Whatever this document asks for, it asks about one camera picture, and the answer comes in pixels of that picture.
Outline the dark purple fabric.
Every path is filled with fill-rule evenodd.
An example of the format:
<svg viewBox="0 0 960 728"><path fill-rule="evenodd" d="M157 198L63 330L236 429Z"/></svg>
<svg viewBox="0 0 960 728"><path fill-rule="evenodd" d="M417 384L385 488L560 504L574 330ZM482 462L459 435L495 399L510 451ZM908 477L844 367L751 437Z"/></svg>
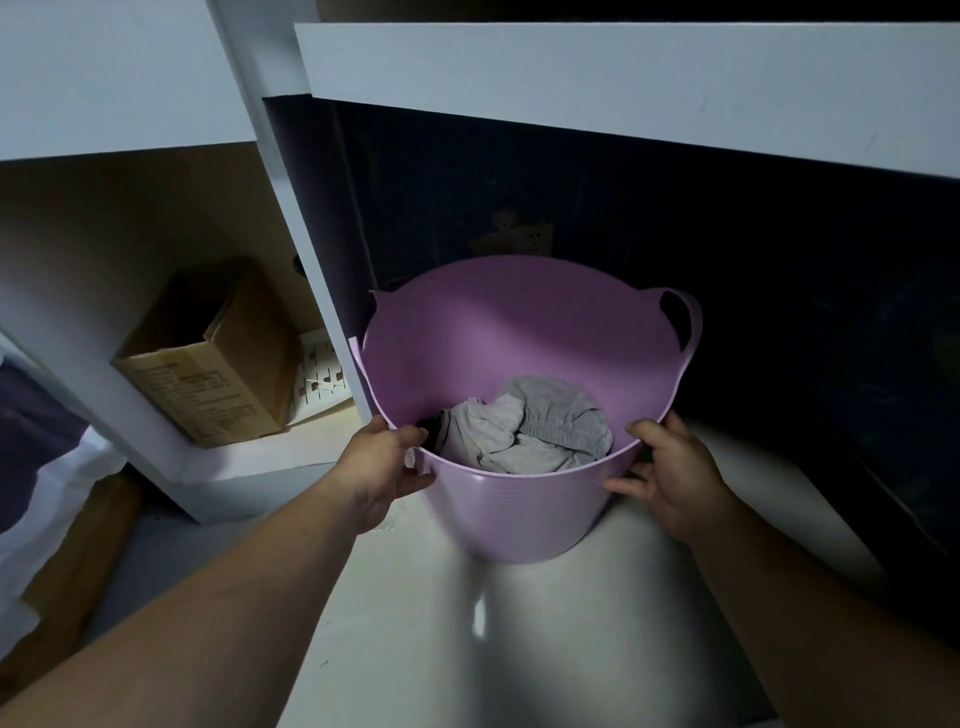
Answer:
<svg viewBox="0 0 960 728"><path fill-rule="evenodd" d="M74 450L88 426L12 359L0 362L0 534L23 518L41 467Z"/></svg>

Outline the brown cardboard box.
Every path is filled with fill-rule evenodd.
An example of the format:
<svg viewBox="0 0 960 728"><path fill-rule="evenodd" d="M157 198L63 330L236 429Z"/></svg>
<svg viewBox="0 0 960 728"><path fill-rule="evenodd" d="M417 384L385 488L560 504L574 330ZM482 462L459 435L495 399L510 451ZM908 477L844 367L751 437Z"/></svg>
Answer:
<svg viewBox="0 0 960 728"><path fill-rule="evenodd" d="M175 273L112 366L203 448L285 430L303 347L262 266Z"/></svg>

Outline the purple plastic tub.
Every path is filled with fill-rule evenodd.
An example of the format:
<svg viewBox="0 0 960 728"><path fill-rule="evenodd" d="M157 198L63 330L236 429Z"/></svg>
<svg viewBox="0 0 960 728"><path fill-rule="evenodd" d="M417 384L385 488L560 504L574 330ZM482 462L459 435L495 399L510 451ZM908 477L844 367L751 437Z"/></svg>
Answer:
<svg viewBox="0 0 960 728"><path fill-rule="evenodd" d="M624 476L642 447L626 427L666 417L703 333L701 305L687 292L636 289L543 256L462 260L373 297L363 337L348 346L390 427L533 375L590 395L614 431L604 458L547 474L497 474L411 451L414 467L436 476L420 493L435 523L465 551L509 564L551 560L587 536L610 498L604 480Z"/></svg>

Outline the white bedsheet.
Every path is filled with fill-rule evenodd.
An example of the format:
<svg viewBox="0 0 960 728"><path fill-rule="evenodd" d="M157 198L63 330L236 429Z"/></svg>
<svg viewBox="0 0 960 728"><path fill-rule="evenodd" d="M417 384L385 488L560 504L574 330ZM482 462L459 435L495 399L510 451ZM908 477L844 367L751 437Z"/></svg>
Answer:
<svg viewBox="0 0 960 728"><path fill-rule="evenodd" d="M94 484L126 462L110 440L88 426L72 450L39 468L24 515L0 533L0 659L40 622L22 600L29 583L62 545Z"/></svg>

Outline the grey crumpled garment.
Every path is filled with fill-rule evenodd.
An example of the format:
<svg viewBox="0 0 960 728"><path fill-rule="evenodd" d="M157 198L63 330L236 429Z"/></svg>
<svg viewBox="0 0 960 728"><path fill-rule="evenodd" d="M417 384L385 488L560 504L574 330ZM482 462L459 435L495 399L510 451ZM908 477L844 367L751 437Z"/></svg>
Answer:
<svg viewBox="0 0 960 728"><path fill-rule="evenodd" d="M584 467L605 458L614 444L595 400L553 377L522 375L490 402L472 397L439 412L446 418L434 455L499 475Z"/></svg>

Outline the person's left hand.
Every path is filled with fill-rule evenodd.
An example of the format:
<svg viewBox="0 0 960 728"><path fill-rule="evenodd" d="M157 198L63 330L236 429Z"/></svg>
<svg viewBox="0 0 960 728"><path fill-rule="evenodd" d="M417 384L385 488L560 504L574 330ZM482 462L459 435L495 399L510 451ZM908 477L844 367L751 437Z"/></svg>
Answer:
<svg viewBox="0 0 960 728"><path fill-rule="evenodd" d="M393 430L386 418L372 417L349 440L341 457L324 478L344 503L356 535L378 528L392 504L424 491L436 479L406 465L404 452L390 446L381 433Z"/></svg>

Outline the white shelf unit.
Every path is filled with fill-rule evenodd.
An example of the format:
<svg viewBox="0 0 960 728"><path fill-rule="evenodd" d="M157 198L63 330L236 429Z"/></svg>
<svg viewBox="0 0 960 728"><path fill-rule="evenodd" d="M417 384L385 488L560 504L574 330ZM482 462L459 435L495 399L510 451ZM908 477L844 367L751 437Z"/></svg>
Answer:
<svg viewBox="0 0 960 728"><path fill-rule="evenodd" d="M371 416L375 291L553 226L705 315L680 408L810 407L954 510L960 23L330 23L311 0L0 0L0 337L202 523L270 511ZM260 262L353 402L202 448L113 359L182 268Z"/></svg>

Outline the person's left forearm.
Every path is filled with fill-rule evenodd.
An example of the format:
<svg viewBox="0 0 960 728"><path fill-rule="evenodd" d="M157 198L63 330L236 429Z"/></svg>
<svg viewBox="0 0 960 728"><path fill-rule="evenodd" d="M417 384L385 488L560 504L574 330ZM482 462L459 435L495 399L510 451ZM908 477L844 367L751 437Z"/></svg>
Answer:
<svg viewBox="0 0 960 728"><path fill-rule="evenodd" d="M325 478L0 710L0 728L277 728L378 494Z"/></svg>

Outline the person's right hand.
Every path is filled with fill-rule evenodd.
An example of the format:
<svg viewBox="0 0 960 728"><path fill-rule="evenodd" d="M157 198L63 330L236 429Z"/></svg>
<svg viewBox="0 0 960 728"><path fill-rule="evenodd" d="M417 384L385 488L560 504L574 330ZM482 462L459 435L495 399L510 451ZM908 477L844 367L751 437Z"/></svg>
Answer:
<svg viewBox="0 0 960 728"><path fill-rule="evenodd" d="M733 523L742 502L723 480L714 456L684 421L670 411L662 421L673 431L673 450L637 455L628 472L609 477L609 493L645 504L671 538L696 549Z"/></svg>

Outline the wall power socket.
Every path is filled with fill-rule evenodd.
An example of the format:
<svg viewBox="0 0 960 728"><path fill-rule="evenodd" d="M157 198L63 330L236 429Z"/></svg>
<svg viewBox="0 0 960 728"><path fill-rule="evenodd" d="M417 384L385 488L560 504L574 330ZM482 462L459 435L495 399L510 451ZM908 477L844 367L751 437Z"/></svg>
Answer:
<svg viewBox="0 0 960 728"><path fill-rule="evenodd" d="M491 216L492 231L470 243L476 256L552 256L555 226L552 222L522 224L519 213L503 210Z"/></svg>

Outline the person's right forearm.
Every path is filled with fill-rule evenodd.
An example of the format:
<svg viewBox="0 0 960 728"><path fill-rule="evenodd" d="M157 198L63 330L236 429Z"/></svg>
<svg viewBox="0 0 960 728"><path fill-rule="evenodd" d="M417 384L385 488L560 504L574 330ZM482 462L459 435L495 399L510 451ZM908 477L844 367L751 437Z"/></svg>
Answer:
<svg viewBox="0 0 960 728"><path fill-rule="evenodd" d="M784 728L960 728L960 652L736 502L671 514Z"/></svg>

